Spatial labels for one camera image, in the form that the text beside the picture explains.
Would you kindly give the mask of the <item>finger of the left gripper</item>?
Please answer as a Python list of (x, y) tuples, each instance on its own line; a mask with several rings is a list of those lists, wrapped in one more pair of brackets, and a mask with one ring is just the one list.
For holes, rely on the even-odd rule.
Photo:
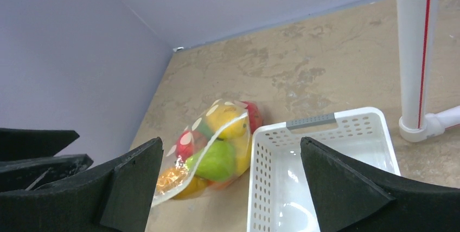
[(1, 162), (1, 192), (35, 190), (85, 171), (92, 164), (86, 154)]
[(1, 128), (1, 161), (52, 157), (79, 137), (73, 130)]

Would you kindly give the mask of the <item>clear zip top bag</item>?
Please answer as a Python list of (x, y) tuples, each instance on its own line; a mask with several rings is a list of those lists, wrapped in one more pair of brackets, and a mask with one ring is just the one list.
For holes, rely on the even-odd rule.
[(251, 164), (252, 136), (264, 118), (253, 101), (217, 99), (165, 154), (152, 205), (222, 190)]

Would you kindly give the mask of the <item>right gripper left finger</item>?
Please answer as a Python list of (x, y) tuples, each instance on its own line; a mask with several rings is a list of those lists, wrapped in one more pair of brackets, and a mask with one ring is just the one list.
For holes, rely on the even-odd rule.
[(161, 138), (36, 190), (1, 193), (1, 231), (144, 231)]

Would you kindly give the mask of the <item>yellow pear toy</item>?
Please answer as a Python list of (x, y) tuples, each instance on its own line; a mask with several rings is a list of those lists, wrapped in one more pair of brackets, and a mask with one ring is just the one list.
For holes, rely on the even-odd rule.
[(241, 176), (251, 164), (252, 135), (232, 140), (235, 148), (235, 176)]

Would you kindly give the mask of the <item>red apple toy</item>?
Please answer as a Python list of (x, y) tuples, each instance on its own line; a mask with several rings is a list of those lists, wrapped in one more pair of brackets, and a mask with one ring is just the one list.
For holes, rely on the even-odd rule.
[(245, 104), (245, 108), (248, 111), (250, 130), (253, 134), (256, 129), (263, 125), (264, 119), (260, 114), (258, 106), (255, 103), (250, 101), (243, 101), (242, 103)]

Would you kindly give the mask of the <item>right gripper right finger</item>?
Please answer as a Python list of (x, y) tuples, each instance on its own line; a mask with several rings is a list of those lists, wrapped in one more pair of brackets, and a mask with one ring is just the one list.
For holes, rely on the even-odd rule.
[(301, 159), (321, 231), (459, 231), (459, 189), (348, 157), (310, 137)]

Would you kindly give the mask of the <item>red strawberry toy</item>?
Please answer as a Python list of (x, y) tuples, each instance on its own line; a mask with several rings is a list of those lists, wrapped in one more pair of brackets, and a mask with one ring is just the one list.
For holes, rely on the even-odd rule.
[(199, 131), (184, 131), (176, 142), (175, 155), (185, 162), (208, 143), (208, 138)]

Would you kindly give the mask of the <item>yellow mango toy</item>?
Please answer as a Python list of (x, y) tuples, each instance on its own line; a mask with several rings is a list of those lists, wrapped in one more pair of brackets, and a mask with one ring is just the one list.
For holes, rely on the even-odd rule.
[(242, 137), (248, 130), (248, 113), (236, 105), (216, 104), (205, 114), (205, 119), (222, 140)]

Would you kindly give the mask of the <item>orange-yellow potato toy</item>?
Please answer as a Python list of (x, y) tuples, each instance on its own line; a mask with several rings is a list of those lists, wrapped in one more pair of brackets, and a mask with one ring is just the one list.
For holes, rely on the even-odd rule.
[(166, 195), (173, 190), (172, 199), (182, 200), (201, 196), (208, 187), (208, 180), (190, 176), (187, 169), (170, 167), (158, 178), (156, 195)]

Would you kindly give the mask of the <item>green mango toy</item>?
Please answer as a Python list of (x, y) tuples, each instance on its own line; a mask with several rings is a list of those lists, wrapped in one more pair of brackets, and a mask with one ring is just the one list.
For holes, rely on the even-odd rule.
[(214, 182), (224, 182), (234, 173), (234, 147), (229, 142), (216, 140), (199, 162), (195, 175)]

